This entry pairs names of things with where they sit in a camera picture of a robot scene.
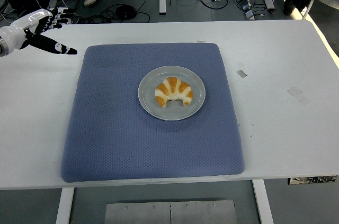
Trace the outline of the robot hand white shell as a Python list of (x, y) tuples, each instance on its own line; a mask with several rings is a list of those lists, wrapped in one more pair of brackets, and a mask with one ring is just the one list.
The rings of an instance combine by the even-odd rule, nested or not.
[(60, 29), (64, 24), (70, 23), (72, 12), (67, 7), (40, 9), (19, 18), (9, 26), (1, 27), (1, 56), (27, 46), (55, 54), (76, 55), (76, 49), (42, 35), (43, 32)]

